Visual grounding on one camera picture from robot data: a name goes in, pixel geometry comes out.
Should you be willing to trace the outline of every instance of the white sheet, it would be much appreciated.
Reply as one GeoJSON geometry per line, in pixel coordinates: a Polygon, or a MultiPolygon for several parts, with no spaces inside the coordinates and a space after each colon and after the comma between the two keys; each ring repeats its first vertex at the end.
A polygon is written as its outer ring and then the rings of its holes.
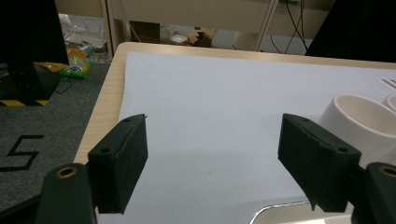
{"type": "Polygon", "coordinates": [[[394,70],[131,52],[120,119],[147,114],[148,161],[125,214],[100,223],[249,223],[305,200],[277,159],[283,113],[318,120],[338,93],[381,102],[394,70]]]}

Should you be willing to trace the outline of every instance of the box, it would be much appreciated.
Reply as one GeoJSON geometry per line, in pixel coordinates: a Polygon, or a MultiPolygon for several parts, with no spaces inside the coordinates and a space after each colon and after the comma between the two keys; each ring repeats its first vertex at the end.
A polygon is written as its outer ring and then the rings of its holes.
{"type": "MultiPolygon", "coordinates": [[[[130,21],[134,31],[142,43],[159,44],[160,43],[160,24],[153,22],[130,21]]],[[[134,38],[134,33],[131,31],[132,40],[138,41],[134,38]]]]}
{"type": "Polygon", "coordinates": [[[217,32],[215,29],[206,29],[203,31],[201,27],[195,27],[195,31],[189,33],[187,38],[195,47],[210,48],[217,32]]]}

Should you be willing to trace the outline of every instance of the yellow black hazard tape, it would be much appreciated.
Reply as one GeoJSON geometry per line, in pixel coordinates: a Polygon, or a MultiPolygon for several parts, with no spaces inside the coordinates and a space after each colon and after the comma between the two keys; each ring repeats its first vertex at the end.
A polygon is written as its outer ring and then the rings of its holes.
{"type": "Polygon", "coordinates": [[[48,100],[0,100],[2,106],[43,106],[48,100]]]}

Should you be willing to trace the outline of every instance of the desk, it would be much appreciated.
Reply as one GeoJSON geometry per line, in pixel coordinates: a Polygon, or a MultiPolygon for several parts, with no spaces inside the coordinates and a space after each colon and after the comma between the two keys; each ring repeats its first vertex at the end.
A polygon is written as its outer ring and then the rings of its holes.
{"type": "Polygon", "coordinates": [[[96,101],[87,130],[81,140],[75,162],[87,162],[88,152],[117,124],[119,120],[120,106],[123,96],[123,84],[125,80],[125,61],[129,51],[263,60],[285,63],[312,63],[396,69],[396,63],[361,62],[230,49],[201,49],[141,43],[122,43],[119,45],[108,70],[105,83],[96,101]]]}

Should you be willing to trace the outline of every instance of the white cup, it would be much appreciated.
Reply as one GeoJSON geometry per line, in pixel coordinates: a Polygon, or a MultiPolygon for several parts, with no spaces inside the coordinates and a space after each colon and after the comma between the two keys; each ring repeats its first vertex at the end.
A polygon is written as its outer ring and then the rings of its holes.
{"type": "Polygon", "coordinates": [[[359,150],[363,168],[396,148],[396,113],[366,97],[335,96],[318,124],[359,150]]]}
{"type": "Polygon", "coordinates": [[[396,95],[390,95],[382,102],[384,106],[396,112],[396,95]]]}

